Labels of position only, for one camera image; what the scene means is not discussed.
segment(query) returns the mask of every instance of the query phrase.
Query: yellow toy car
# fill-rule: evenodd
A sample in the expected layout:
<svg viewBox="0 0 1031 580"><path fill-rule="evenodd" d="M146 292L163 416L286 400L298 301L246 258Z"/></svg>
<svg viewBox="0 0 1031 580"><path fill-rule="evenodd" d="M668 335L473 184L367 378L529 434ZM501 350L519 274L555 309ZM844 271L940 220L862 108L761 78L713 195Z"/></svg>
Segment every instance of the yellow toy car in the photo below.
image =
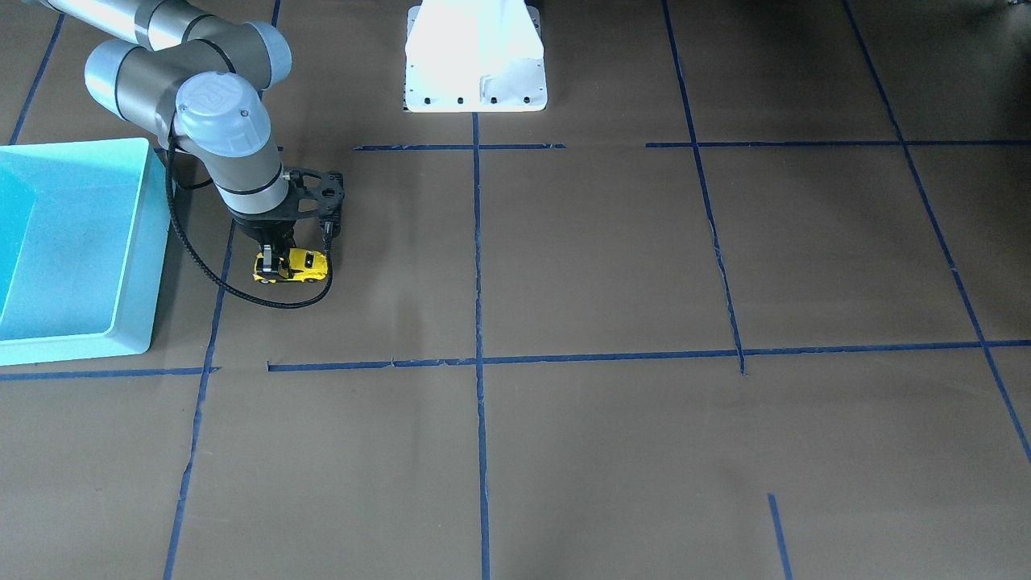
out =
<svg viewBox="0 0 1031 580"><path fill-rule="evenodd" d="M277 264L265 263L265 253L258 252L255 259L255 279L262 283L275 283L276 281L308 281L314 283L326 278L329 264L326 262L326 253L314 249L303 247L291 247L290 257L280 257Z"/></svg>

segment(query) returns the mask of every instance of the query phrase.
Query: black cable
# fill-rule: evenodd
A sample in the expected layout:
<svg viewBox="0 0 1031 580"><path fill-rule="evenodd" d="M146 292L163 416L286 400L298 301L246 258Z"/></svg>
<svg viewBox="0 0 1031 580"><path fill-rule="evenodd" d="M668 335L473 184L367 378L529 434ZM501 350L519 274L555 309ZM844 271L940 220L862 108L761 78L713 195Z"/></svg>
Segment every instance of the black cable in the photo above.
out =
<svg viewBox="0 0 1031 580"><path fill-rule="evenodd" d="M323 232L323 252L326 253L326 285L323 286L322 293L319 293L319 295L315 296L313 299L308 299L307 301L302 301L300 303L277 303L274 301L266 301L265 299L259 299L258 297L247 295L246 293L242 292L242 289L238 289L230 285L226 280L215 275L215 273L211 271L211 268L207 267L207 264L204 263L204 260L200 258L200 254L197 253L197 250L194 249L193 244L190 243L190 240L187 238L187 234L185 231L182 231L182 226L179 224L179 217L175 213L175 179L172 178L172 167L173 167L173 160L175 159L175 148L176 148L175 135L170 133L168 135L168 152L166 156L166 161L168 166L165 168L165 198L168 201L168 213L171 216L172 229L175 231L175 236L179 238L180 242L182 242L182 247L185 247L187 252L190 253L190 257L193 259L194 263L197 264L197 267L199 267L201 271L204 272L204 275L206 275L211 281L219 284L219 286L224 288L226 293L229 293L230 295L236 297L237 299L242 299L248 303L254 303L256 305L267 307L270 309L284 309L284 310L301 309L304 307L310 307L311 305L325 299L326 295L329 294L329 288L333 285L333 261L331 255L331 248L333 244L332 233ZM198 183L197 185L195 185L195 189L200 186L202 185Z"/></svg>
<svg viewBox="0 0 1031 580"><path fill-rule="evenodd" d="M211 177L208 177L208 178L204 179L203 181L201 181L199 183L193 183L193 184L185 185L182 183L178 183L177 182L175 184L179 189L181 189L181 190L185 190L185 191L194 191L194 190L197 190L197 189L205 187L205 186L207 186L207 185L209 185L209 184L211 184L213 182L214 182L214 180L211 179Z"/></svg>

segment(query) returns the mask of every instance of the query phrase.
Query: blue painter's tape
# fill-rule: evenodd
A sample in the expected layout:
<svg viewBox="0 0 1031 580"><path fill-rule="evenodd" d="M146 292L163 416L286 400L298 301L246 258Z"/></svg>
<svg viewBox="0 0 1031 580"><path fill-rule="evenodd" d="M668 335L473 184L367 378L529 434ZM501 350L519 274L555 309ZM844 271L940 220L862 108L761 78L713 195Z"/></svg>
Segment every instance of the blue painter's tape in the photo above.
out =
<svg viewBox="0 0 1031 580"><path fill-rule="evenodd" d="M563 143L511 143L511 144L370 144L359 145L355 150L520 150L540 148L566 148Z"/></svg>
<svg viewBox="0 0 1031 580"><path fill-rule="evenodd" d="M479 114L472 113L472 214L473 242L476 263L476 416L478 418L477 440L479 446L479 547L480 575L483 580L491 580L491 526L489 516L490 490L487 478L487 410L484 390L484 301L483 301L483 230L480 220L479 170Z"/></svg>
<svg viewBox="0 0 1031 580"><path fill-rule="evenodd" d="M300 365L272 365L265 363L269 373L304 373L310 371L354 371L358 369L410 369L414 367L468 367L475 359L423 359L410 361L367 361L357 363L307 363Z"/></svg>
<svg viewBox="0 0 1031 580"><path fill-rule="evenodd" d="M279 26L279 8L281 0L275 0L275 5L272 6L272 18L269 19L269 24L272 26Z"/></svg>
<svg viewBox="0 0 1031 580"><path fill-rule="evenodd" d="M19 135L22 134L22 126L25 125L25 117L29 114L29 107L32 106L32 99L36 97L36 90L39 89L39 81L43 79L43 72L46 70L46 65L51 62L51 56L54 54L54 46L58 43L58 36L61 35L61 27L64 25L64 14L58 16L57 24L54 25L54 34L51 35L51 43L46 45L46 52L43 53L43 59L39 63L39 69L36 70L36 77L32 79L32 87L29 88L29 94L25 97L25 104L22 105L22 112L18 115L18 122L14 124L14 130L10 134L10 139L7 140L7 144L14 144L18 142Z"/></svg>
<svg viewBox="0 0 1031 580"><path fill-rule="evenodd" d="M534 363L595 363L603 361L661 361L675 359L718 359L737 356L736 350L669 351L601 354L552 354L531 356L492 356L486 365L527 365Z"/></svg>
<svg viewBox="0 0 1031 580"><path fill-rule="evenodd" d="M988 346L993 349L1009 347L1031 347L1031 341L988 341Z"/></svg>
<svg viewBox="0 0 1031 580"><path fill-rule="evenodd" d="M53 381L63 379L110 379L117 377L161 377L164 375L191 376L204 372L201 367L179 369L127 369L124 371L67 371L43 373L9 373L0 375L0 381Z"/></svg>
<svg viewBox="0 0 1031 580"><path fill-rule="evenodd" d="M566 148L562 143L513 143L513 144L481 144L479 150L519 150L536 148Z"/></svg>
<svg viewBox="0 0 1031 580"><path fill-rule="evenodd" d="M1031 139L974 139L974 140L963 140L963 139L950 140L950 139L944 139L944 140L916 140L916 141L906 141L905 143L908 144L908 145L917 145L917 146L924 146L924 145L945 145L945 146L950 146L950 145L1001 145L1001 146L1016 145L1016 146L1022 146L1022 145L1031 145Z"/></svg>
<svg viewBox="0 0 1031 580"><path fill-rule="evenodd" d="M385 144L359 145L355 150L471 150L471 144Z"/></svg>
<svg viewBox="0 0 1031 580"><path fill-rule="evenodd" d="M769 356L790 354L834 354L860 352L894 352L894 351L934 351L949 349L979 349L980 343L974 341L959 343L914 343L899 345L843 345L828 347L787 347L774 349L745 349L746 356Z"/></svg>
<svg viewBox="0 0 1031 580"><path fill-rule="evenodd" d="M648 148L687 148L695 143L688 141L652 141L644 143ZM888 140L840 140L840 141L699 141L698 146L706 148L733 148L733 147L780 147L780 146L949 146L949 145L999 145L999 146L1024 146L1031 145L1028 139L997 139L997 140L918 140L918 141L888 141Z"/></svg>
<svg viewBox="0 0 1031 580"><path fill-rule="evenodd" d="M705 216L709 221L712 234L712 250L716 252L716 263L723 278L723 292L727 300L727 316L730 319L730 331L734 337L734 347L737 349L737 365L741 375L747 375L744 367L744 353L741 347L741 334L737 328L737 315L734 313L734 301L730 294L730 280L727 278L727 267L723 260L723 249L720 247L720 233L716 227L716 216L712 213L712 203L709 200L708 184L705 180L705 167L702 164L701 149L698 148L698 136L695 134L695 121L691 114L691 102L688 100L688 86L684 79L684 68L680 66L680 54L676 47L676 36L673 34L673 20L669 15L669 2L662 0L662 13L666 20L666 34L669 36L669 49L673 56L676 68L676 81L680 87L680 99L684 101L684 116L688 123L688 134L691 136L691 148L695 157L695 168L698 170L698 183L702 190L702 201L705 203Z"/></svg>
<svg viewBox="0 0 1031 580"><path fill-rule="evenodd" d="M229 264L233 257L233 236L236 232L236 221L229 226L229 238L226 240L225 258L222 261L222 279L229 277ZM219 339L219 323L222 319L222 306L226 298L226 289L219 286L219 294L214 300L214 313L211 315L211 336L207 342L207 350L204 353L204 370L200 376L200 386L197 389L197 407L194 409L193 432L190 438L190 458L187 467L182 470L182 479L179 482L179 498L175 503L175 518L172 520L172 535L168 540L168 554L165 557L164 580L172 580L172 570L175 568L175 554L179 546L179 534L182 531L182 517L186 514L187 497L190 494L190 480L193 477L194 459L197 457L197 441L200 438L200 423L203 418L202 408L204 400L207 399L207 383L214 368L211 366L214 361L214 345Z"/></svg>
<svg viewBox="0 0 1031 580"><path fill-rule="evenodd" d="M895 115L895 109L888 100L888 92L885 91L885 86L880 81L880 75L877 74L877 69L873 65L873 59L870 58L870 52L867 49L866 41L863 40L863 34L859 30L859 25L856 22L856 16L852 12L852 7L849 5L849 0L841 0L841 4L844 7L845 15L849 18L849 24L852 26L852 30L856 35L856 41L859 43L859 47L863 53L863 58L866 60L866 66L870 71L870 76L873 77L873 81L877 87L877 92L880 94L880 100L884 102L885 108L888 111L888 118L891 121L892 127L895 128L896 137L898 137L899 142L902 143L902 151L905 153L906 163L909 166L909 172L912 173L912 178L917 182L917 190L920 192L920 198L924 203L924 209L927 211L927 217L931 221L932 229L934 229L934 235L938 238L938 245L941 247L941 253L944 255L949 269L953 273L956 288L960 294L960 298L963 300L963 307L966 309L967 316L970 318L970 325L973 327L974 334L977 336L978 344L985 353L985 361L988 363L988 367L992 371L992 377L995 379L996 388L999 390L999 396L1002 398L1002 402L1006 407L1006 412L1009 414L1009 420L1013 425L1013 430L1017 432L1017 439L1020 441L1021 447L1024 449L1025 457L1028 463L1031 464L1031 445L1028 443L1027 435L1024 433L1024 427L1021 424L1020 417L1018 417L1017 411L1013 409L1012 401L1009 398L1009 393L1006 390L1006 385L995 365L995 359L992 356L992 350L989 347L988 342L985 340L985 334L982 331L980 323L977 321L977 316L973 311L973 305L970 303L970 298L967 295L966 286L963 284L963 278L960 276L959 268L956 267L956 261L953 259L953 253L949 249L949 243L945 241L945 236L941 231L941 226L938 223L937 216L934 214L934 208L931 207L931 199L927 195L927 190L924 186L924 180L920 176L920 171L917 170L917 163L912 159L912 153L909 151L908 144L906 144L905 137L902 134L902 128L898 123L898 117Z"/></svg>
<svg viewBox="0 0 1031 580"><path fill-rule="evenodd" d="M899 146L898 141L702 141L703 147Z"/></svg>
<svg viewBox="0 0 1031 580"><path fill-rule="evenodd" d="M991 348L1031 347L1031 340L990 341ZM768 349L744 349L745 356L788 356L800 354L835 354L864 352L899 352L899 351L934 351L980 349L976 341L955 343L910 343L891 345L831 345L821 347L783 347ZM735 349L716 349L699 351L654 351L654 352L623 352L623 353L585 353L585 354L540 354L523 356L485 356L484 365L532 365L536 363L596 363L606 361L662 361L678 359L721 359L737 356ZM307 371L351 371L356 369L404 369L411 367L471 367L476 365L474 357L467 359L427 359L410 361L370 361L357 363L315 363L301 365L266 364L270 373L294 373Z"/></svg>
<svg viewBox="0 0 1031 580"><path fill-rule="evenodd" d="M767 494L770 504L770 516L773 518L773 531L776 533L776 546L780 551L780 567L784 569L784 580L793 580L791 558L788 556L788 543L784 540L784 526L780 525L780 510L776 506L776 497Z"/></svg>
<svg viewBox="0 0 1031 580"><path fill-rule="evenodd" d="M369 361L363 363L312 363L302 365L265 364L269 373L298 373L304 371L353 371L356 369L388 369L393 367L389 361Z"/></svg>

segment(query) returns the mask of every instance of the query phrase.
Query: turquoise plastic bin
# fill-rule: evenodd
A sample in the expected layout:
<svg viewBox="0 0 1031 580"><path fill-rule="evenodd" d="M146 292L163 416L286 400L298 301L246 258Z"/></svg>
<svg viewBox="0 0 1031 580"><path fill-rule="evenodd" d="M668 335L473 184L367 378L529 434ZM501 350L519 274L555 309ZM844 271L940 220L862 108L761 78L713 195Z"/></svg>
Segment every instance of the turquoise plastic bin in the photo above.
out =
<svg viewBox="0 0 1031 580"><path fill-rule="evenodd" d="M149 348L164 176L143 138L0 146L0 366Z"/></svg>

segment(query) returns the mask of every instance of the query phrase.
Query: gray joint cap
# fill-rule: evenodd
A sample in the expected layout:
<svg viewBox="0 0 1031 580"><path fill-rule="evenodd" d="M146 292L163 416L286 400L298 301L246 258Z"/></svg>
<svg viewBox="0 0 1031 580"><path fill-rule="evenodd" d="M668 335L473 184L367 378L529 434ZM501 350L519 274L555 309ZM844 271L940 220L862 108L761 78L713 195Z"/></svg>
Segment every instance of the gray joint cap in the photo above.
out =
<svg viewBox="0 0 1031 580"><path fill-rule="evenodd" d="M282 80L290 74L290 69L294 65L294 56L290 52L290 44L274 26L267 22L246 23L258 31L261 39L265 42L265 49L268 52L268 64L272 69L272 77L268 81L268 87Z"/></svg>
<svg viewBox="0 0 1031 580"><path fill-rule="evenodd" d="M86 59L84 76L90 96L123 120L125 116L119 110L119 100L118 95L114 94L114 88L118 84L119 69L122 68L122 62L126 60L126 55L138 47L125 40L107 40L94 48L90 53L90 58Z"/></svg>
<svg viewBox="0 0 1031 580"><path fill-rule="evenodd" d="M231 72L201 72L175 94L176 125L204 150L246 157L268 142L272 123L258 92Z"/></svg>

